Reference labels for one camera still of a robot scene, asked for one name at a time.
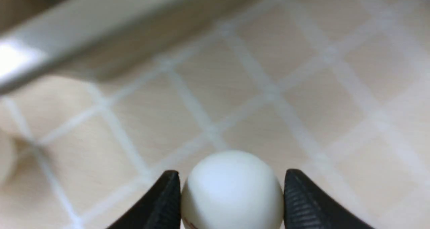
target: white ball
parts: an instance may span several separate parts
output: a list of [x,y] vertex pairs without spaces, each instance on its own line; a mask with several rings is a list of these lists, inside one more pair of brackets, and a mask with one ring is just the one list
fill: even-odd
[[279,229],[284,196],[273,170],[243,151],[201,160],[189,174],[181,198],[187,229]]

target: white grout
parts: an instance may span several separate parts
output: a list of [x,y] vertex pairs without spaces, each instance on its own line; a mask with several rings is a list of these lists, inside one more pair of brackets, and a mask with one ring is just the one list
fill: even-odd
[[58,182],[57,178],[55,178],[55,175],[49,167],[48,163],[46,162],[45,157],[37,147],[34,136],[31,133],[30,127],[27,124],[26,118],[22,115],[19,107],[12,99],[7,96],[4,96],[3,100],[5,101],[6,107],[10,111],[13,120],[20,129],[20,132],[23,134],[25,139],[32,143],[31,152],[37,160],[37,163],[39,164],[43,174],[46,176],[46,179],[49,182],[49,186],[51,187],[55,196],[58,198],[61,205],[68,214],[69,218],[71,219],[74,229],[83,229],[81,219],[74,211],[73,206],[67,198],[63,188],[61,188],[60,183]]
[[77,114],[76,116],[69,119],[67,122],[63,123],[58,128],[55,128],[48,134],[46,134],[44,137],[39,139],[37,141],[37,144],[40,146],[45,146],[51,143],[53,140],[58,139],[59,137],[63,136],[64,134],[67,134],[70,130],[77,127],[78,125],[82,124],[83,122],[90,119],[92,116],[97,114],[100,111],[99,106],[93,106],[88,108],[87,110],[81,112],[80,114]]
[[179,95],[185,103],[185,106],[197,121],[200,128],[203,131],[206,131],[205,134],[208,136],[208,139],[211,141],[212,145],[214,145],[214,148],[219,151],[230,149],[225,143],[224,139],[215,129],[213,129],[212,121],[209,115],[206,114],[206,111],[203,109],[200,102],[196,99],[196,97],[193,96],[191,90],[189,90],[181,76],[179,76],[178,73],[176,73],[171,67],[167,71],[167,75],[175,88],[178,90]]
[[[389,13],[387,9],[380,5],[379,1],[363,0],[363,6],[367,6],[371,9],[378,9],[379,12],[374,11],[374,18],[378,19],[379,13]],[[313,44],[314,47],[321,48],[329,44],[329,39],[324,33],[318,29],[318,27],[313,23],[312,19],[301,13],[302,18],[306,18],[306,22],[298,22],[299,26],[312,26],[313,30],[305,31],[305,36]],[[384,20],[384,25],[381,25],[381,31],[386,30],[388,24],[395,23],[394,20],[390,19]],[[335,58],[334,60],[342,57],[339,55],[339,51],[334,48]],[[361,82],[361,80],[353,72],[352,68],[348,63],[344,62],[343,59],[339,59],[336,65],[333,66],[332,71],[335,73],[338,81],[343,85],[343,87],[351,94],[355,103],[361,108],[361,110],[370,117],[373,124],[379,129],[383,138],[388,142],[391,148],[394,149],[397,156],[404,162],[405,165],[411,170],[410,173],[416,181],[422,181],[423,178],[428,178],[428,171],[425,164],[421,161],[417,154],[413,151],[412,147],[403,138],[402,134],[393,126],[393,122],[386,112],[381,108],[379,102],[373,97],[370,89]]]
[[[235,29],[238,26],[245,24],[246,22],[249,22],[249,21],[255,19],[257,16],[267,12],[268,10],[270,10],[271,7],[275,6],[278,3],[279,3],[279,0],[262,0],[261,2],[259,2],[259,4],[254,5],[253,7],[249,8],[246,12],[244,12],[244,13],[236,16],[234,19],[230,20],[228,28],[229,29]],[[397,7],[401,10],[405,9],[406,11],[410,11],[413,9],[413,8],[411,8],[413,6],[411,4],[413,4],[413,3],[410,2],[410,0],[409,0],[409,2],[406,2],[406,3],[402,2],[401,4],[397,5]],[[374,33],[376,33],[375,27],[376,27],[376,23],[374,20],[371,20],[371,21],[363,24],[353,34],[347,36],[347,38],[345,38],[343,41],[336,44],[336,47],[338,47],[338,48],[343,47],[338,51],[345,52],[345,50],[348,50],[348,48],[350,48],[350,50],[351,50],[351,49],[353,49],[353,47],[360,45],[361,41],[364,41],[366,37],[369,37],[369,36],[373,35]],[[218,37],[219,37],[218,33],[210,33],[208,35],[205,35],[203,38],[200,38],[197,42],[192,43],[188,48],[185,48],[184,51],[179,55],[179,57],[175,57],[173,60],[170,60],[170,62],[172,64],[175,64],[175,65],[177,65],[181,62],[184,62],[189,57],[197,54],[202,49],[202,47],[205,47],[206,45],[212,44],[214,41],[216,41],[218,39]],[[312,74],[313,72],[318,70],[318,68],[320,68],[320,67],[318,67],[318,63],[321,61],[322,58],[324,58],[324,57],[329,58],[329,59],[332,58],[332,57],[330,57],[330,52],[333,51],[332,47],[328,47],[328,51],[329,51],[328,52],[329,55],[327,55],[327,52],[326,52],[322,56],[314,57],[313,59],[311,59],[307,63],[307,66],[303,65],[303,68],[299,68],[295,73],[292,73],[291,76],[287,76],[283,81],[281,81],[279,83],[279,86],[277,86],[273,82],[271,82],[270,79],[268,81],[267,80],[263,81],[262,82],[263,84],[266,84],[265,82],[270,83],[269,85],[264,85],[264,87],[263,87],[264,94],[263,95],[260,94],[256,97],[254,97],[253,99],[250,99],[247,103],[245,103],[244,105],[239,107],[236,111],[234,111],[232,114],[227,116],[224,120],[222,120],[218,124],[213,125],[212,128],[216,128],[216,131],[218,133],[222,133],[223,131],[227,130],[229,127],[234,126],[238,121],[245,119],[246,117],[251,115],[253,112],[258,110],[259,108],[261,108],[262,106],[264,106],[268,102],[276,101],[276,99],[279,98],[279,93],[278,93],[279,89],[281,89],[282,91],[285,91],[285,90],[293,87],[294,85],[298,84],[301,80],[304,80],[307,76],[309,76],[310,74]],[[128,85],[127,87],[123,88],[118,93],[116,93],[114,96],[107,99],[105,102],[106,105],[112,105],[113,103],[122,99],[124,96],[127,96],[128,94],[134,92],[142,84],[144,84],[146,81],[148,81],[150,79],[153,79],[155,76],[157,76],[162,71],[163,71],[162,69],[156,69],[153,72],[151,72],[150,74],[142,76],[140,79],[138,79],[133,84]],[[254,74],[255,79],[260,80],[259,75],[261,75],[261,73],[259,73],[258,69],[256,71],[255,70],[252,71],[252,73]],[[182,92],[183,92],[184,96],[188,96],[187,93],[189,91],[184,89]],[[305,147],[305,149],[307,149],[308,153],[313,153],[314,151],[316,151],[316,153],[312,154],[312,156],[314,158],[315,163],[318,165],[318,167],[320,169],[322,169],[323,171],[327,171],[327,170],[331,171],[330,176],[329,176],[330,177],[329,182],[332,182],[332,184],[345,185],[343,178],[340,177],[339,175],[337,175],[335,172],[333,172],[333,168],[331,166],[327,166],[327,164],[326,164],[328,162],[327,156],[318,152],[318,151],[321,151],[321,149],[318,147],[317,143],[312,139],[311,135],[306,130],[304,125],[301,123],[300,119],[297,119],[297,116],[294,114],[294,110],[292,109],[292,107],[286,101],[282,101],[279,99],[278,99],[278,102],[275,102],[275,105],[277,106],[278,110],[280,111],[281,116],[284,118],[284,120],[287,123],[290,124],[291,127],[293,127],[293,128],[299,127],[300,128],[300,132],[295,131],[295,136],[297,137],[297,139],[299,141],[302,142],[302,146]],[[198,111],[199,108],[196,108],[193,106],[194,105],[192,105],[190,107],[190,109],[196,109]],[[206,118],[204,118],[204,116],[200,117],[200,118],[196,117],[196,119],[200,120],[204,127],[205,127],[204,124],[207,125],[207,123],[205,123],[204,121],[207,122],[208,120]],[[355,130],[351,131],[351,134],[354,132],[362,131],[361,128],[362,127],[357,127],[358,130],[357,131],[355,131]],[[155,173],[155,171],[162,170],[162,169],[166,168],[167,166],[172,166],[172,164],[174,164],[175,162],[180,161],[182,159],[185,159],[189,154],[200,149],[204,144],[207,143],[207,140],[206,140],[207,137],[205,134],[207,132],[208,131],[204,131],[199,136],[195,137],[191,141],[184,144],[181,148],[178,148],[173,154],[169,155],[168,157],[163,159],[161,162],[159,162],[157,165],[155,165],[155,167],[152,169],[152,172]],[[98,206],[96,206],[95,208],[90,209],[89,211],[84,213],[83,218],[85,219],[85,221],[92,220],[95,217],[95,215],[98,215],[98,214],[102,213],[103,211],[107,210],[109,207],[114,205],[122,196],[124,197],[125,195],[129,194],[130,191],[135,190],[133,183],[134,182],[132,181],[132,182],[130,182],[130,184],[126,185],[124,188],[121,188],[118,191],[115,191],[109,197],[107,197],[106,200],[103,200]],[[347,191],[346,196],[351,195],[351,191],[350,191],[350,188],[348,188],[348,186],[346,186],[346,187],[343,186],[341,191],[343,189],[345,189]]]
[[92,206],[91,209],[82,214],[82,221],[84,223],[90,222],[98,215],[115,206],[116,203],[124,200],[124,198],[128,195],[137,191],[137,189],[141,188],[143,185],[148,185],[148,187],[151,187],[153,183],[155,183],[155,181],[152,183],[146,183],[145,181],[142,181],[140,176],[132,179],[130,182],[126,183],[124,186],[121,186],[114,193],[110,194],[104,200]]
[[[415,72],[418,75],[424,77],[424,79],[428,80],[427,73],[428,62],[430,61],[430,57],[427,52],[418,44],[418,41],[415,40],[409,33],[406,32],[404,27],[397,21],[399,19],[399,13],[394,13],[390,7],[382,0],[360,0],[363,6],[367,9],[367,11],[372,15],[376,16],[378,13],[385,12],[388,16],[387,19],[390,19],[390,27],[383,29],[385,35],[390,38],[390,41],[395,45],[397,50],[404,54],[407,61],[409,61],[410,65],[413,67]],[[415,5],[411,2],[412,0],[406,0],[409,2],[408,5],[398,5],[401,7],[406,7],[408,11],[411,11],[411,6],[418,6],[418,1],[415,0]],[[396,11],[404,14],[405,12],[400,10],[399,8]],[[383,28],[386,26],[386,21],[384,19],[378,19],[379,25]],[[419,56],[422,58],[421,60],[416,61],[416,57]],[[411,171],[414,179],[417,182],[423,182],[424,178],[430,178],[430,173],[427,169],[427,166],[420,159],[418,154],[415,153],[413,147],[408,143],[408,141],[404,138],[403,134],[399,132],[399,130],[394,126],[391,118],[386,114],[384,110],[380,110],[379,114],[377,114],[375,125],[379,128],[388,128],[384,133],[384,138],[391,145],[393,149],[395,149],[396,154],[398,154],[399,158],[403,160],[403,162],[408,166],[408,168],[412,168]]]
[[235,35],[232,30],[230,30],[230,35],[226,37],[225,41],[241,61],[247,72],[255,79],[261,91],[267,96],[267,99],[273,101],[278,115],[287,124],[293,137],[295,137],[301,145],[301,148],[313,160],[321,174],[330,184],[337,186],[339,196],[348,200],[348,204],[352,205],[357,210],[356,213],[361,215],[362,218],[367,221],[373,221],[367,209],[361,204],[358,196],[349,187],[348,183],[344,181],[344,178],[336,171],[330,158],[324,154],[312,134],[297,116],[293,107],[284,99],[280,88],[275,85],[271,78],[264,72],[261,65],[252,57],[243,44],[243,41]]
[[128,134],[122,128],[121,122],[118,120],[117,116],[115,116],[115,114],[109,109],[106,101],[103,98],[103,95],[101,94],[101,91],[97,88],[97,85],[88,84],[88,92],[93,96],[95,102],[101,106],[101,115],[103,119],[111,128],[112,133],[114,134],[117,141],[121,144],[124,152],[138,173],[142,176],[142,178],[148,179],[148,182],[152,181],[152,174],[150,173],[148,166],[139,154]]

